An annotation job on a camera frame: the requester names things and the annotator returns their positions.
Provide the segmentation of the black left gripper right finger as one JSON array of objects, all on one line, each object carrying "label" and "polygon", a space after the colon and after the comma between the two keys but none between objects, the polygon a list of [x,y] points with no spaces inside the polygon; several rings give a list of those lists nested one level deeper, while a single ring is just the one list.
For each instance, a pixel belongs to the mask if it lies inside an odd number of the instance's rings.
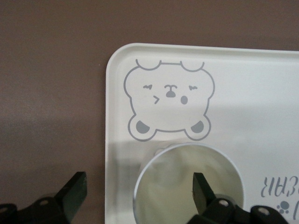
[{"label": "black left gripper right finger", "polygon": [[198,211],[186,224],[287,224],[275,209],[256,205],[243,210],[232,201],[217,197],[203,173],[194,173],[192,195]]}]

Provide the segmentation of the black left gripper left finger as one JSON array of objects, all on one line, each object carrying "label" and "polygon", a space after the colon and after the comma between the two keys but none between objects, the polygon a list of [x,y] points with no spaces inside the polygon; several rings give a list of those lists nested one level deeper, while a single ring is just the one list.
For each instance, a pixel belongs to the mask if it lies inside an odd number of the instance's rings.
[{"label": "black left gripper left finger", "polygon": [[71,224],[86,196],[86,172],[76,172],[54,196],[42,197],[22,210],[12,203],[0,204],[0,224]]}]

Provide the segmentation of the white plastic cup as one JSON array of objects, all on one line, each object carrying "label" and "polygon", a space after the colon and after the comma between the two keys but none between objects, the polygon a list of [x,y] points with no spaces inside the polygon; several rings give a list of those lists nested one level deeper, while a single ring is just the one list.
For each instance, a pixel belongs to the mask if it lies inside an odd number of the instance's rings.
[{"label": "white plastic cup", "polygon": [[217,196],[244,205],[244,186],[233,161],[200,143],[178,143],[150,152],[133,193],[136,224],[186,224],[198,210],[193,174],[202,173]]}]

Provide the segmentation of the cream tray with bear print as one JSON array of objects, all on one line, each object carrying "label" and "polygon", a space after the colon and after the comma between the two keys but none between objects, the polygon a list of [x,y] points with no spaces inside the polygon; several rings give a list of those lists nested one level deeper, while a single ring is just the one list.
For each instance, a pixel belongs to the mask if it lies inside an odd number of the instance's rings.
[{"label": "cream tray with bear print", "polygon": [[299,224],[299,52],[128,44],[106,70],[105,224],[136,224],[133,193],[150,152],[178,143],[223,152],[244,210]]}]

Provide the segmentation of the brown table cover mat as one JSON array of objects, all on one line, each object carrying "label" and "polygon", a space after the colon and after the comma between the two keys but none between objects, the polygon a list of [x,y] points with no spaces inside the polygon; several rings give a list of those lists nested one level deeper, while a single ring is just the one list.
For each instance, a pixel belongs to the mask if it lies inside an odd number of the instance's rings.
[{"label": "brown table cover mat", "polygon": [[105,78],[133,42],[299,50],[299,0],[0,0],[0,203],[77,171],[73,224],[104,224]]}]

